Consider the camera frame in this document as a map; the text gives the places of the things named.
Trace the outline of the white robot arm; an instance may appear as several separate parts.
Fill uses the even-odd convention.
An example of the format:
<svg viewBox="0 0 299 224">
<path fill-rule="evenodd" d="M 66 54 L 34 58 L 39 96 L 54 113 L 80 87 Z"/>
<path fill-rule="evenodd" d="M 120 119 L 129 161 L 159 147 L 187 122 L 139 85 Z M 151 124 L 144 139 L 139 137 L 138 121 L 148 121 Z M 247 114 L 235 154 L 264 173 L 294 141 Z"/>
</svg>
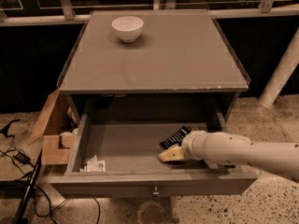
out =
<svg viewBox="0 0 299 224">
<path fill-rule="evenodd" d="M 221 165 L 248 165 L 299 182 L 299 144 L 254 142 L 245 136 L 202 130 L 165 140 L 172 144 L 158 155 L 161 162 L 204 160 Z"/>
</svg>

